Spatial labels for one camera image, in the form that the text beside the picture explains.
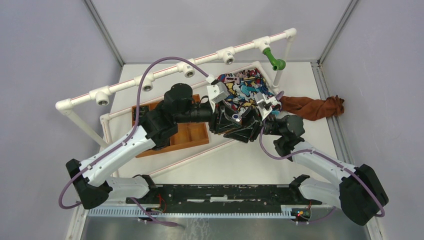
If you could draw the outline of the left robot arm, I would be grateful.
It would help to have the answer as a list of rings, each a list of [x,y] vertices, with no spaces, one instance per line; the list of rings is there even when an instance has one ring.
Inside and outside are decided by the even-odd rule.
[[[177,83],[168,90],[155,108],[142,116],[136,114],[134,126],[124,137],[98,154],[66,163],[72,184],[84,209],[90,210],[107,200],[120,198],[141,199],[150,204],[158,191],[148,175],[138,177],[113,177],[112,173],[138,154],[165,148],[170,137],[178,132],[178,123],[211,122],[217,119],[221,101],[229,96],[222,82],[207,86],[206,103],[196,103],[192,88]]]

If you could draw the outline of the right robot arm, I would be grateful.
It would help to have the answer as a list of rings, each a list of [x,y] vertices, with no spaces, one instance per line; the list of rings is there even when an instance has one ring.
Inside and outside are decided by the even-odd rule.
[[[333,158],[307,142],[303,119],[297,115],[263,119],[256,109],[240,115],[220,107],[218,124],[224,137],[243,143],[259,141],[262,151],[274,160],[289,160],[323,177],[300,176],[289,189],[289,199],[295,204],[317,200],[333,206],[355,224],[364,226],[372,218],[386,215],[389,198],[374,169],[369,165],[355,166]]]

